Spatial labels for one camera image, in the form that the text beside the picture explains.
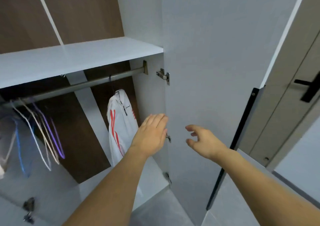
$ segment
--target hand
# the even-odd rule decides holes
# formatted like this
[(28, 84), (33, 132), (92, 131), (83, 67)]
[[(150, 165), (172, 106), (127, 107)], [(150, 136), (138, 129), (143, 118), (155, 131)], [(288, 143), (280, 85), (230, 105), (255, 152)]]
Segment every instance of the hand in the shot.
[(191, 136), (198, 137), (197, 142), (193, 139), (187, 139), (186, 143), (202, 157), (217, 162), (219, 154), (228, 150), (226, 145), (214, 136), (210, 130), (197, 125), (188, 125), (186, 126), (186, 130), (193, 132)]
[(167, 122), (168, 117), (165, 114), (149, 115), (134, 135), (130, 148), (138, 149), (145, 159), (154, 155), (164, 144)]

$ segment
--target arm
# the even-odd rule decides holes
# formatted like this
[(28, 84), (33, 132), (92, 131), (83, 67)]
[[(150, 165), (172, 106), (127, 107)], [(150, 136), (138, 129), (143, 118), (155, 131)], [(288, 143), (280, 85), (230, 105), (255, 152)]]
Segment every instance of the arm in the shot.
[(129, 224), (134, 197), (147, 158), (165, 141), (167, 116), (150, 115), (138, 129), (123, 159), (80, 204), (63, 226)]
[(189, 125), (198, 141), (186, 143), (201, 156), (220, 165), (230, 175), (261, 226), (320, 225), (320, 211), (267, 177), (238, 152), (227, 148), (209, 130)]

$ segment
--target clothes rail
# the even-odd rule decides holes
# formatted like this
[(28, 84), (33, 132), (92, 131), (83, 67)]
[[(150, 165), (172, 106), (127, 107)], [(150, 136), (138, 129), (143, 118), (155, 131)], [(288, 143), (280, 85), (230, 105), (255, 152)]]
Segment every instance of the clothes rail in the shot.
[[(45, 93), (41, 93), (41, 94), (34, 95), (34, 96), (24, 97), (24, 98), (21, 98), (21, 100), (25, 104), (30, 104), (32, 102), (37, 102), (37, 101), (41, 101), (41, 100), (44, 100), (44, 99), (52, 98), (52, 97), (55, 97), (55, 96), (64, 95), (64, 94), (67, 94), (67, 93), (70, 93), (70, 92), (74, 92), (74, 91), (77, 91), (77, 90), (89, 88), (89, 87), (92, 87), (92, 86), (95, 86), (95, 85), (108, 83), (110, 81), (118, 80), (118, 79), (121, 79), (121, 78), (125, 78), (125, 77), (128, 77), (128, 76), (139, 74), (139, 73), (148, 74), (148, 68), (147, 68), (147, 62), (146, 61), (143, 61), (143, 66), (141, 68), (137, 68), (137, 69), (133, 69), (133, 70), (130, 70), (130, 71), (122, 72), (122, 73), (119, 73), (119, 74), (114, 74), (114, 75), (111, 75), (111, 76), (106, 76), (106, 77), (103, 77), (103, 78), (98, 78), (98, 79), (94, 79), (94, 80), (78, 83), (78, 84), (75, 84), (75, 85), (70, 85), (68, 87), (55, 89), (55, 90), (48, 91), (48, 92), (45, 92)], [(21, 101), (19, 99), (14, 100), (13, 104), (14, 104), (15, 107), (22, 106), (22, 103), (21, 103)], [(10, 102), (0, 103), (0, 107), (12, 108)]]

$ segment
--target finger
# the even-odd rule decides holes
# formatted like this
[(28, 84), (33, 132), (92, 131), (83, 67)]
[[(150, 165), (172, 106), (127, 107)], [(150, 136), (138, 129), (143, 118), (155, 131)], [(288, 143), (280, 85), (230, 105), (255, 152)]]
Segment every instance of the finger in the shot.
[(160, 130), (165, 129), (167, 122), (168, 122), (169, 118), (167, 116), (162, 117), (162, 119), (160, 120), (160, 122), (158, 123), (157, 128)]
[(155, 116), (155, 118), (153, 119), (152, 123), (151, 123), (151, 126), (153, 127), (157, 127), (160, 120), (164, 117), (164, 114), (163, 113), (160, 113), (158, 115)]
[(201, 129), (203, 129), (203, 127), (200, 127), (198, 125), (188, 125), (186, 126), (186, 130), (188, 132), (199, 132)]
[(165, 143), (164, 141), (166, 140), (167, 131), (168, 131), (168, 129), (165, 129), (165, 130), (163, 130), (163, 132), (162, 132), (161, 140), (160, 140), (161, 147), (162, 147), (163, 144)]
[(194, 150), (195, 141), (193, 139), (188, 138), (186, 140), (187, 145)]
[(143, 121), (143, 123), (141, 124), (141, 126), (145, 126), (145, 125), (146, 125), (146, 123), (148, 122), (150, 116), (152, 116), (152, 114), (150, 114), (149, 116), (147, 116), (146, 119), (144, 119), (144, 121)]
[(151, 123), (153, 122), (155, 116), (156, 116), (156, 115), (152, 115), (152, 116), (149, 117), (149, 119), (148, 119), (148, 121), (147, 121), (147, 124), (146, 124), (147, 126), (151, 125)]

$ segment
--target wardrobe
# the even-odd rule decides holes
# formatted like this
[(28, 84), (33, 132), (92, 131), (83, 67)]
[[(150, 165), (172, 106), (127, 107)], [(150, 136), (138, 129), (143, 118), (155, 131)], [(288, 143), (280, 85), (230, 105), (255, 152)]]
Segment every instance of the wardrobe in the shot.
[[(231, 145), (295, 1), (0, 0), (0, 112), (14, 114), (10, 100), (34, 97), (66, 157), (50, 172), (26, 152), (33, 166), (25, 178), (13, 150), (0, 197), (15, 205), (35, 197), (36, 216), (62, 224), (112, 169), (107, 104), (124, 89), (139, 125), (151, 113), (169, 117), (170, 139), (148, 159), (134, 209), (170, 187), (201, 225), (221, 168), (186, 145), (184, 127), (199, 124)], [(22, 134), (30, 139), (27, 127)]]

